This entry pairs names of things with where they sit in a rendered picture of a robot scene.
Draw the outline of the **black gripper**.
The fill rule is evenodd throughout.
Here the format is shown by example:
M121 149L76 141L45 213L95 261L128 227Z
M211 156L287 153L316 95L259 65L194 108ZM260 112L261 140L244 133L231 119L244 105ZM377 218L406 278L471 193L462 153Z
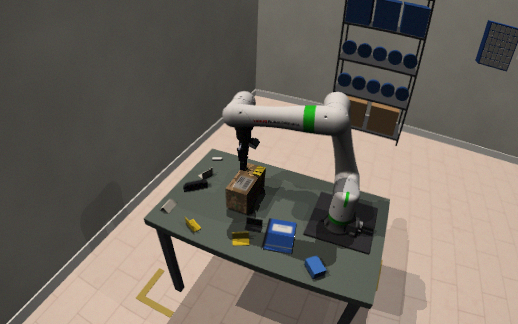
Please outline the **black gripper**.
M237 148L237 151L238 159L240 161L240 170L245 171L245 168L247 168L247 155L249 152L249 143L247 143L247 141L251 139L251 131L247 133L240 133L236 131L236 138L239 140L239 148Z

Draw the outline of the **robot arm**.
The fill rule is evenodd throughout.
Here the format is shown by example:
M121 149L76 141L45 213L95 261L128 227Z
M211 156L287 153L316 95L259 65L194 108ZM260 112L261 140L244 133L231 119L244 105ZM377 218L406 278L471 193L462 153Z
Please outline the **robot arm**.
M351 104L345 94L330 93L323 106L275 107L256 106L254 96L243 91L224 108L222 117L228 126L240 133L250 132L253 127L271 127L336 136L332 137L335 187L329 214L324 218L324 227L334 235L348 233L350 237L354 237L362 228L374 230L374 227L363 224L360 218L354 216L360 198L360 176L352 141Z

